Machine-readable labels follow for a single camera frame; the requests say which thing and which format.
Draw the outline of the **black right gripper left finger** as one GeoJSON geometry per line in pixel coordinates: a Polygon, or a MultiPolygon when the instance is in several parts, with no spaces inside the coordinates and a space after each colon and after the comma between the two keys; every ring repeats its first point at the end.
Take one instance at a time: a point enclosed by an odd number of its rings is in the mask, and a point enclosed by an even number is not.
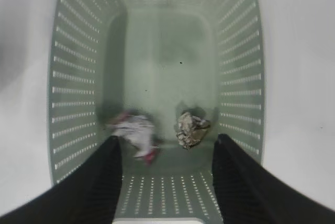
{"type": "Polygon", "coordinates": [[[1,216],[1,223],[112,223],[121,187],[121,147],[109,137],[66,179],[1,216]]]}

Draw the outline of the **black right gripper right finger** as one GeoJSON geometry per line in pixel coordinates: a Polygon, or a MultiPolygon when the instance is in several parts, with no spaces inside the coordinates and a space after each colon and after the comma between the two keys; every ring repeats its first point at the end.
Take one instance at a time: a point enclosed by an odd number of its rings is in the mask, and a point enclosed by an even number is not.
{"type": "Polygon", "coordinates": [[[264,169],[228,135],[214,144],[213,187],[224,223],[334,223],[334,211],[264,169]]]}

